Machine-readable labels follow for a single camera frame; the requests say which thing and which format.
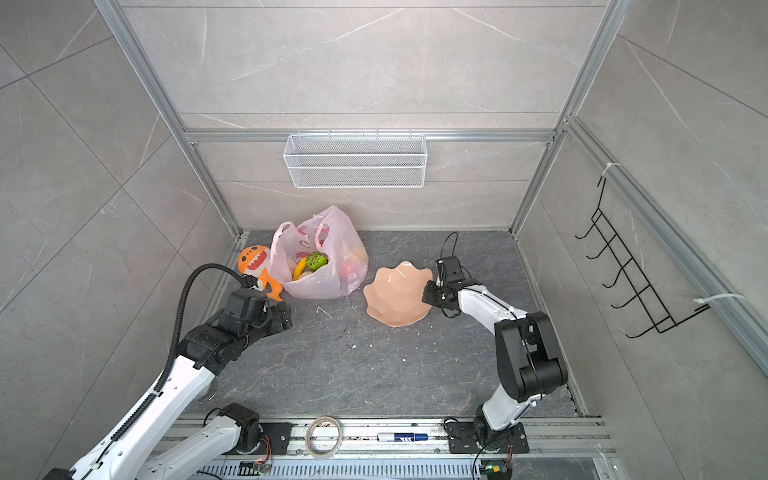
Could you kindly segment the pink plastic bag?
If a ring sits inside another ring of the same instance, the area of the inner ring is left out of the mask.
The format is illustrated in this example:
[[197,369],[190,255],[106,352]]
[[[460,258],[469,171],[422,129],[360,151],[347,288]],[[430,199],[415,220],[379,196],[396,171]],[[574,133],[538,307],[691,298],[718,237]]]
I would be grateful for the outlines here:
[[350,217],[330,206],[296,225],[275,231],[269,274],[297,299],[327,300],[358,289],[368,273],[369,257]]

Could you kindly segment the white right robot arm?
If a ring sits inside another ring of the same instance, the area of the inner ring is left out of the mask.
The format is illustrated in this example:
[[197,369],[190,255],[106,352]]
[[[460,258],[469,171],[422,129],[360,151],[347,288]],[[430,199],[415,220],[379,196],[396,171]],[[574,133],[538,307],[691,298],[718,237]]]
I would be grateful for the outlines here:
[[498,449],[523,415],[568,382],[568,369],[549,316],[525,312],[491,293],[456,256],[436,261],[437,278],[422,300],[453,318],[468,315],[494,334],[499,386],[473,421],[479,445]]

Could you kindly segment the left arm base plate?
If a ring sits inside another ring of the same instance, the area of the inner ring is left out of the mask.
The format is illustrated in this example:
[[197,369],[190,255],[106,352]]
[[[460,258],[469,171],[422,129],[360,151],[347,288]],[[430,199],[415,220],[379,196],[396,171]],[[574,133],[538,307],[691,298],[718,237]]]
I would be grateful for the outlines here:
[[260,455],[267,451],[285,455],[294,425],[289,422],[253,423],[243,427],[235,451],[240,455]]

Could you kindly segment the pink scalloped plastic bowl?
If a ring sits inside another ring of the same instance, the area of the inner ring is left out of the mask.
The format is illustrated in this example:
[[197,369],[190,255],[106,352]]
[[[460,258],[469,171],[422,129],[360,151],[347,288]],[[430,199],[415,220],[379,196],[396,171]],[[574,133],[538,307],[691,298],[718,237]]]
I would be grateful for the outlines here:
[[379,268],[374,280],[363,288],[367,315],[393,328],[422,320],[431,310],[422,297],[432,279],[430,269],[417,268],[409,261]]

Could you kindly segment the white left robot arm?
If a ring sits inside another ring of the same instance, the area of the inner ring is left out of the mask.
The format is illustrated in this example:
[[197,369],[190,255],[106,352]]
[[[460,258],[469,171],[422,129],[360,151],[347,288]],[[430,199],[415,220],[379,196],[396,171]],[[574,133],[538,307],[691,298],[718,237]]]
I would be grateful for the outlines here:
[[187,479],[231,451],[269,451],[258,414],[232,403],[163,453],[157,445],[184,410],[206,393],[218,374],[258,340],[292,327],[291,309],[261,291],[241,289],[175,347],[171,362],[120,423],[68,468],[49,479]]

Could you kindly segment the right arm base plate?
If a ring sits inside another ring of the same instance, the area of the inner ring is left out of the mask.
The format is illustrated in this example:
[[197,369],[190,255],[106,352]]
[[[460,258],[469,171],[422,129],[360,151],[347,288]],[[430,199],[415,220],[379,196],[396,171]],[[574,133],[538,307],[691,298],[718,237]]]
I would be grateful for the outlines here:
[[512,453],[527,454],[530,447],[524,426],[517,423],[501,431],[490,430],[480,422],[448,418],[442,422],[452,454]]

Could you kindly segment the green fake custard apple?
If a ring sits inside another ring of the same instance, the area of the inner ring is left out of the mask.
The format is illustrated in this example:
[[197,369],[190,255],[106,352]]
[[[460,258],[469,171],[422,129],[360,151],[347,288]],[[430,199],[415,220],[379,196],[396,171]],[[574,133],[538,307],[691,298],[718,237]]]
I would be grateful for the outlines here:
[[316,272],[320,268],[328,264],[328,257],[319,251],[315,251],[307,257],[307,269],[311,272]]

